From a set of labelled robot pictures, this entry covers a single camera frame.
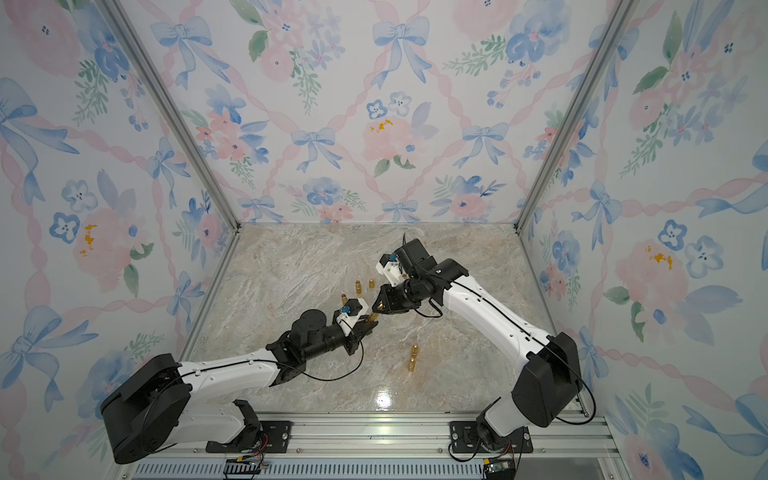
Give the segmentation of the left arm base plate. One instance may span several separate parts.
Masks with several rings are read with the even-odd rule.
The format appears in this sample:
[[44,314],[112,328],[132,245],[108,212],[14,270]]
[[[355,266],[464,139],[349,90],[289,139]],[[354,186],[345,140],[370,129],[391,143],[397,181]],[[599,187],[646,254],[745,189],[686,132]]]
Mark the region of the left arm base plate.
[[287,452],[292,427],[292,422],[282,420],[262,421],[259,427],[248,425],[228,442],[208,441],[205,452],[211,454],[283,454]]

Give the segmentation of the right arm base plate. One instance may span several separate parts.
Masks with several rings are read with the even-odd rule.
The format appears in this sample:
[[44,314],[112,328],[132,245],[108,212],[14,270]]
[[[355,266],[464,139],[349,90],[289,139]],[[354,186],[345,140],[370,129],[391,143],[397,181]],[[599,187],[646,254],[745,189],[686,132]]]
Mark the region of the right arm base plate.
[[494,441],[489,446],[478,434],[475,421],[452,421],[449,423],[449,439],[454,454],[476,452],[477,454],[498,455],[503,451],[527,454],[534,451],[527,427],[518,428],[502,440]]

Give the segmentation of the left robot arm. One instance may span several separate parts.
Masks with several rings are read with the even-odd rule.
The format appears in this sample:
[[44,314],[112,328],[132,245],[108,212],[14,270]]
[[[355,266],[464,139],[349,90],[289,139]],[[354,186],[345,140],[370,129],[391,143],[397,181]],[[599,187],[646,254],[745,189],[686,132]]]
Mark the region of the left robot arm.
[[251,404],[236,399],[216,407],[209,400],[285,384],[305,375],[309,360],[339,348],[362,353],[377,324],[366,308],[343,307],[333,318],[311,309],[251,353],[200,362],[153,357],[100,405],[114,461],[126,465],[195,442],[204,442],[208,453],[262,453],[272,438]]

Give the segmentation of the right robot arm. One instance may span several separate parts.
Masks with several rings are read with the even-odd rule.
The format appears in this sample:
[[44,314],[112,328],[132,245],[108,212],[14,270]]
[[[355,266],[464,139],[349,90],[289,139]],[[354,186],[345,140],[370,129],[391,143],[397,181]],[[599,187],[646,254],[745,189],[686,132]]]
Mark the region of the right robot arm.
[[548,427],[586,387],[578,348],[569,335],[552,335],[522,319],[458,262],[436,261],[420,240],[382,255],[376,270],[386,283],[373,312],[404,314],[427,301],[469,322],[510,361],[514,385],[476,417],[477,435],[486,448],[504,449],[507,438],[523,427]]

